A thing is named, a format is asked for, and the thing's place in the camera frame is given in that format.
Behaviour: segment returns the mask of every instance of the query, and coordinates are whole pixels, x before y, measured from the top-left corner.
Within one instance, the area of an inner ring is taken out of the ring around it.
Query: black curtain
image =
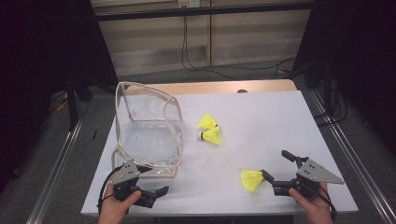
[[[0,191],[29,155],[48,115],[50,96],[72,77],[80,89],[117,85],[117,76],[89,0],[1,1]]]

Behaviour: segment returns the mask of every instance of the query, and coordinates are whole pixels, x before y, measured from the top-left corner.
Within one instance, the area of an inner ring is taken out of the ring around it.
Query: wall outlet
[[[200,0],[190,0],[189,7],[199,7],[199,6],[200,6]]]
[[[189,0],[178,0],[178,7],[189,7]]]
[[[199,7],[200,0],[178,0],[178,7]]]

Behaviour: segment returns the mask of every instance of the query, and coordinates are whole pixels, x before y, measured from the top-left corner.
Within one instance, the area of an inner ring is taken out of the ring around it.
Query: gray carpet
[[[275,63],[277,62],[244,63],[238,64],[238,66],[264,67]],[[291,66],[292,62],[287,62],[282,64],[279,69],[287,69],[291,68]],[[120,77],[120,80],[140,83],[223,81],[230,80],[228,77],[237,80],[247,80],[268,79],[276,73],[275,67],[259,71],[232,68],[214,68],[211,70],[226,74],[227,77],[207,71],[188,72],[177,70]],[[303,92],[312,114],[319,114],[309,94],[312,90],[307,90],[304,85],[304,77],[297,77],[294,81],[297,88]],[[92,88],[92,91],[94,96],[92,101],[88,103],[88,114],[83,120],[78,138],[64,167],[60,181],[55,188],[42,223],[97,223],[97,218],[83,216],[79,211],[84,203],[104,148],[111,122],[115,116],[115,109],[113,96],[96,88]],[[395,207],[396,191],[394,189],[396,189],[396,182],[392,180],[396,177],[396,157],[387,150],[380,137],[365,126],[364,119],[353,104],[348,103],[347,105],[348,116],[340,122],[340,126],[351,145],[359,154],[367,171],[383,190],[389,202]],[[62,111],[52,112],[49,115],[46,122],[47,125],[37,140],[34,150],[27,157],[24,166],[21,167],[21,176],[18,179],[10,180],[0,195],[0,223],[26,222],[68,135],[68,122],[67,108]],[[336,223],[383,223],[381,216],[347,161],[344,152],[340,149],[331,130],[328,127],[319,129],[360,209],[357,213],[339,214]],[[246,221],[245,223],[268,223],[268,217],[247,217],[243,220]],[[126,218],[124,223],[151,224],[154,221],[166,223],[166,219],[158,218],[155,220],[152,218]],[[306,221],[304,216],[294,216],[293,222],[305,223]],[[200,223],[215,222],[213,222],[213,219],[206,219],[200,221]]]

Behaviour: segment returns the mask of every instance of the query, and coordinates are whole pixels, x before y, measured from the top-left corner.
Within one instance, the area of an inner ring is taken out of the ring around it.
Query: metal frame
[[[291,11],[311,9],[318,5],[332,4],[331,1],[323,2],[298,2],[298,3],[281,3],[281,4],[261,4],[249,6],[229,6],[229,7],[190,7],[190,8],[171,8],[150,11],[119,12],[119,13],[97,13],[93,16],[55,16],[51,20],[62,21],[122,21],[150,18],[166,17],[184,17],[184,16],[202,16],[215,14],[233,14],[249,12],[266,12],[266,11]]]

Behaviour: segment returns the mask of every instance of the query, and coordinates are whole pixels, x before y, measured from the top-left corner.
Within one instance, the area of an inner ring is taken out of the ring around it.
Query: aluminum rail
[[[320,94],[317,91],[312,91],[311,97],[316,103],[319,111],[324,113],[326,111],[326,108],[323,106],[324,102]],[[379,186],[375,183],[373,178],[366,170],[365,166],[361,162],[361,159],[359,158],[358,154],[356,153],[352,145],[350,145],[349,141],[347,140],[347,137],[344,135],[338,123],[335,122],[335,119],[330,116],[326,116],[325,120],[326,122],[331,123],[328,125],[328,127],[332,131],[332,134],[337,140],[340,148],[343,150],[344,154],[346,155],[349,164],[352,166],[352,169],[355,171],[358,179],[361,181],[361,184],[363,185],[368,196],[372,200],[379,215],[384,220],[384,223],[387,224],[396,223],[396,216],[394,209],[388,202],[388,199],[384,195],[382,190],[379,188]]]
[[[76,142],[79,130],[82,125],[82,121],[85,119],[88,109],[89,105],[85,105],[84,103],[80,104],[80,118],[74,129],[67,135],[64,146],[62,147],[61,153],[59,154],[58,160],[55,162],[49,178],[47,179],[46,185],[42,189],[37,201],[35,202],[35,207],[33,208],[30,216],[28,217],[26,224],[39,224],[43,221],[47,209],[50,205],[50,200],[52,199],[56,186],[67,163],[67,159],[71,151],[73,150],[73,145]]]

